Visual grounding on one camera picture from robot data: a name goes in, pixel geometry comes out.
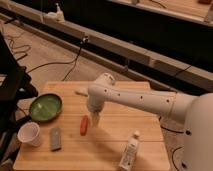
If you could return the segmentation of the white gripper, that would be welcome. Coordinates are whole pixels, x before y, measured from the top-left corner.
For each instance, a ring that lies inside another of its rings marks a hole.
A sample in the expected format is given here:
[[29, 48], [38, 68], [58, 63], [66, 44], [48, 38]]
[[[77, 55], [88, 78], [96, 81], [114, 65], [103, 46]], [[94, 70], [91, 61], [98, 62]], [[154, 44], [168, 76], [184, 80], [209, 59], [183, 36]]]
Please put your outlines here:
[[100, 112], [103, 110], [104, 101], [96, 96], [89, 95], [87, 99], [87, 108], [91, 112], [90, 125], [97, 127], [100, 121]]

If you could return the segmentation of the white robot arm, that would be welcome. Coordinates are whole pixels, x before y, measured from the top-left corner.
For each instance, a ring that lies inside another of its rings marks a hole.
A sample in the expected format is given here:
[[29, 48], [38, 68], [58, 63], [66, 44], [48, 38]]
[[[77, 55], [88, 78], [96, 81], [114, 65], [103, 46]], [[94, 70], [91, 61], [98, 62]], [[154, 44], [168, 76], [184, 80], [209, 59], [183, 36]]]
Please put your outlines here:
[[213, 93], [200, 96], [156, 90], [122, 89], [104, 73], [88, 86], [87, 108], [98, 115], [114, 102], [168, 117], [184, 125], [180, 171], [213, 171]]

